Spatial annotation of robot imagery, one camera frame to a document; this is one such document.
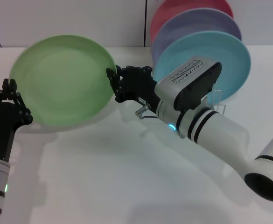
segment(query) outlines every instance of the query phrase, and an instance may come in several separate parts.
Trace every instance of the white table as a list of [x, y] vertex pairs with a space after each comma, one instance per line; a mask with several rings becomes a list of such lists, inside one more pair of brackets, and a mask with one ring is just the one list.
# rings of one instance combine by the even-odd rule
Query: white table
[[[0, 88], [23, 48], [0, 49]], [[152, 66], [149, 48], [109, 48], [119, 66]], [[251, 74], [226, 117], [251, 133], [256, 157], [273, 137], [273, 46], [249, 46]], [[135, 102], [87, 124], [34, 125], [15, 136], [3, 224], [268, 224], [273, 203], [228, 165], [181, 140]]]

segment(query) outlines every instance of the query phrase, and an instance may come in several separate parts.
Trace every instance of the white wall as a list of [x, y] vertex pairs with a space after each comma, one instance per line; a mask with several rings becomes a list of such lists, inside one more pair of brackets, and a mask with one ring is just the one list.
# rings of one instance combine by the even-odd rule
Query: white wall
[[[148, 0], [147, 33], [163, 0]], [[227, 0], [247, 45], [273, 45], [273, 0]], [[147, 35], [147, 45], [151, 44]]]
[[[147, 0], [147, 46], [154, 12]], [[245, 44], [273, 45], [273, 0], [227, 0]], [[0, 0], [2, 46], [27, 46], [50, 35], [79, 34], [107, 47], [143, 46], [146, 0]]]

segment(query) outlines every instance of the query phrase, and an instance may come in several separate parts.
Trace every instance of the purple plate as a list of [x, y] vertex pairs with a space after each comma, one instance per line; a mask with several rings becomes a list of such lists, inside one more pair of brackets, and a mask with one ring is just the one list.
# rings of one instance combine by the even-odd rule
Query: purple plate
[[242, 40], [238, 25], [228, 14], [213, 8], [188, 10], [173, 17], [158, 31], [151, 49], [154, 64], [163, 51], [176, 40], [209, 30], [226, 32]]

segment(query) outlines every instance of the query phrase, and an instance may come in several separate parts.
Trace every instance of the green plate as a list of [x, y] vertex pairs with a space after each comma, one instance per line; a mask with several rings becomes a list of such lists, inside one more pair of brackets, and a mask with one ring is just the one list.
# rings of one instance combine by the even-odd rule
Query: green plate
[[59, 35], [23, 51], [10, 79], [16, 80], [34, 121], [71, 126], [90, 119], [110, 100], [106, 68], [116, 71], [102, 46], [84, 37]]

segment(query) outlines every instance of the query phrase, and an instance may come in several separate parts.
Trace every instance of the blue indicator light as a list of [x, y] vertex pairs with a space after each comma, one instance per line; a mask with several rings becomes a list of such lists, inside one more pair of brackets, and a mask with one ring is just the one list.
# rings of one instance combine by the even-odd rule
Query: blue indicator light
[[168, 125], [171, 129], [173, 130], [177, 130], [175, 126], [173, 126], [172, 124]]

